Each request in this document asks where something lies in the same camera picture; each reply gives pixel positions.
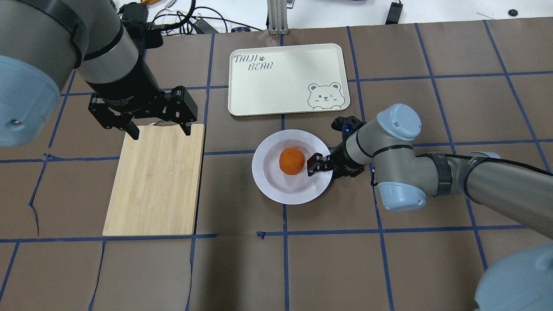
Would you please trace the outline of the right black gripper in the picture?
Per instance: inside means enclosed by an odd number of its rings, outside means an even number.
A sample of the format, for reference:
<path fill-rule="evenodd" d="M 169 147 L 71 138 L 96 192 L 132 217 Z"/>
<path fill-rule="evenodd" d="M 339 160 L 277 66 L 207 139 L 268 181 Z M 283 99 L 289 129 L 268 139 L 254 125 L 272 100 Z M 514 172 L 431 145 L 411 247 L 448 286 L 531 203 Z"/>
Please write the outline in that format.
<path fill-rule="evenodd" d="M 338 144 L 332 153 L 323 156 L 320 153 L 313 154 L 307 159 L 307 174 L 309 177 L 320 173 L 333 171 L 332 178 L 357 177 L 365 171 L 365 166 L 355 162 L 346 150 L 347 139 L 365 125 L 365 122 L 355 116 L 338 116 L 331 124 L 331 128 L 342 134 L 342 142 Z"/>

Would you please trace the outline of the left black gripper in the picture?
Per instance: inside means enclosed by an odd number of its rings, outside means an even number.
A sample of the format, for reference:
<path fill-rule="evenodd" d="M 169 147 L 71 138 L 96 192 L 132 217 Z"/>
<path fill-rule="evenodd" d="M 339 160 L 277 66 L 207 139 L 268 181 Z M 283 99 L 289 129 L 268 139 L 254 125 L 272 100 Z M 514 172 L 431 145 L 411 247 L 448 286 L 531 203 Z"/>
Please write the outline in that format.
<path fill-rule="evenodd" d="M 184 86 L 166 93 L 160 89 L 145 61 L 121 79 L 111 83 L 89 83 L 95 91 L 88 110 L 103 128 L 125 131 L 138 140 L 140 130 L 133 122 L 140 118 L 158 118 L 178 124 L 186 136 L 197 121 L 198 106 Z"/>

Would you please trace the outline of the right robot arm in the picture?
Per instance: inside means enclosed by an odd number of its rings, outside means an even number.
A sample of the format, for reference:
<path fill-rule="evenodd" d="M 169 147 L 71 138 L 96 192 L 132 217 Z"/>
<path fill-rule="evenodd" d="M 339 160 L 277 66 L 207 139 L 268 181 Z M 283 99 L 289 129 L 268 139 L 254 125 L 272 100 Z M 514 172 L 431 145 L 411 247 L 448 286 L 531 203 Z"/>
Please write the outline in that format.
<path fill-rule="evenodd" d="M 332 128 L 342 142 L 327 156 L 306 161 L 309 176 L 330 171 L 334 179 L 374 168 L 373 185 L 390 211 L 417 210 L 428 197 L 462 194 L 526 228 L 552 238 L 552 174 L 494 153 L 415 155 L 412 141 L 422 123 L 408 105 L 394 104 L 369 122 L 338 117 Z M 498 260 L 475 292 L 479 311 L 550 311 L 552 245 L 519 251 Z"/>

